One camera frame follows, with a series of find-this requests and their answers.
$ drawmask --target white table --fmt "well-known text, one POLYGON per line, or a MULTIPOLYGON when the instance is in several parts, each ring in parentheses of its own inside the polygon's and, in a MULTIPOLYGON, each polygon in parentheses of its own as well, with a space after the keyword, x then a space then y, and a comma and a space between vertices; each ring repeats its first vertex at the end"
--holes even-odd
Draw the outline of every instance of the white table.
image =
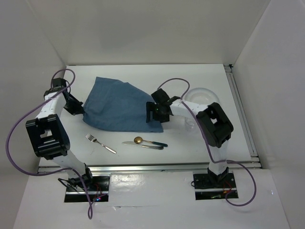
MULTIPOLYGON (((140 185, 123 174, 126 179, 117 185, 124 184, 125 191, 121 186, 109 192, 109 202, 96 203, 92 220, 87 218, 88 203, 63 202, 65 187, 57 178, 66 174, 30 177, 14 229, 288 229, 270 171, 251 172, 257 196, 246 207, 230 206, 224 199, 195 200, 190 172, 145 174, 140 185)), ((244 203, 253 194, 252 181, 243 169, 234 170, 234 176, 239 199, 231 201, 244 203)))
MULTIPOLYGON (((233 100, 232 92, 222 64, 179 64, 179 65, 108 65, 108 66, 70 66, 75 71, 76 80, 71 93, 85 102, 95 78, 119 79, 138 87, 148 94, 156 91, 165 80, 179 77, 188 80, 191 89, 205 87, 217 94, 234 131, 228 146, 228 158, 238 161, 250 161, 250 152, 246 143, 242 125, 233 100)), ((66 72, 65 79, 71 80, 66 72)), ((163 86, 170 97, 180 96, 186 89, 185 82, 171 81, 163 86)), ((205 144, 200 134, 188 133, 184 127, 184 118, 171 116, 171 121, 163 124, 164 133, 127 133, 107 132, 90 127, 82 121, 82 115, 72 116, 65 110, 61 121, 66 129, 71 150, 77 158, 87 165, 144 165, 209 162, 205 144), (85 138, 92 134, 102 143, 115 149, 114 155, 98 144, 85 138), (122 142, 132 141, 136 136, 143 139, 164 142, 169 145, 164 150, 150 150, 133 146, 124 146, 122 142)), ((40 166, 53 166, 51 161, 41 159, 40 166)))

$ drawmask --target spoon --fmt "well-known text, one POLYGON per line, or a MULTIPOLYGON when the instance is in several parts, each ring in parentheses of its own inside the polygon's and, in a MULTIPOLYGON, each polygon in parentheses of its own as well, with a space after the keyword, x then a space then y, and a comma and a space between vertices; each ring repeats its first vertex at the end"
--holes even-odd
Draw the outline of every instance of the spoon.
POLYGON ((165 144, 165 143, 146 141, 146 140, 143 140, 143 138, 141 138, 141 137, 135 137, 133 141, 134 141, 136 144, 141 144, 142 142, 148 142, 148 143, 152 143, 152 144, 155 144, 155 145, 158 145, 158 146, 168 147, 168 145, 165 144))

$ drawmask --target knife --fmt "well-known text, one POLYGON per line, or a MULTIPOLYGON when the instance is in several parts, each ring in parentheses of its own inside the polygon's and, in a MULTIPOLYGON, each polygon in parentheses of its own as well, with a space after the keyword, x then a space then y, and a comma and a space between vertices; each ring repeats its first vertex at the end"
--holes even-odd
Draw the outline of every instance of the knife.
POLYGON ((136 144, 132 141, 122 142, 122 144, 123 145, 128 145, 128 146, 137 146, 137 147, 149 148, 149 149, 164 149, 163 146, 147 146, 147 145, 142 145, 142 144, 136 144))

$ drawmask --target fork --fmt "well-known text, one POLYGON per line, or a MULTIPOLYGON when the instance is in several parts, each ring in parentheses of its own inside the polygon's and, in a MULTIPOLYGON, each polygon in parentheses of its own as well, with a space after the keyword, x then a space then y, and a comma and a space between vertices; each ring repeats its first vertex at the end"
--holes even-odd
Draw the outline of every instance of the fork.
POLYGON ((105 146, 104 144, 100 143, 100 142, 99 142, 95 137, 93 137, 92 135, 87 134, 87 135, 86 135, 86 138, 88 138, 88 139, 89 139, 90 141, 92 141, 92 142, 96 142, 96 143, 100 144, 100 145, 103 146, 104 148, 108 149, 110 152, 116 154, 116 151, 115 151, 115 150, 113 150, 113 149, 109 148, 108 146, 105 146))

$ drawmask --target white wall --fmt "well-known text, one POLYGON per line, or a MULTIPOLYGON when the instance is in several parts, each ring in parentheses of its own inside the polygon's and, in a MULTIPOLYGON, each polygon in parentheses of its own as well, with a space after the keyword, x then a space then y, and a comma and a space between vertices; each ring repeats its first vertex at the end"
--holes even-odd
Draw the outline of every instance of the white wall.
POLYGON ((271 0, 234 76, 261 159, 291 229, 305 225, 305 4, 271 0))
MULTIPOLYGON (((6 136, 21 115, 43 101, 52 74, 64 65, 25 1, 0 1, 0 31, 0 228, 10 229, 28 176, 6 158, 6 136)), ((18 165, 33 171, 38 160, 24 123, 17 128, 10 146, 18 165)))
POLYGON ((27 0, 67 64, 234 63, 269 0, 27 0))

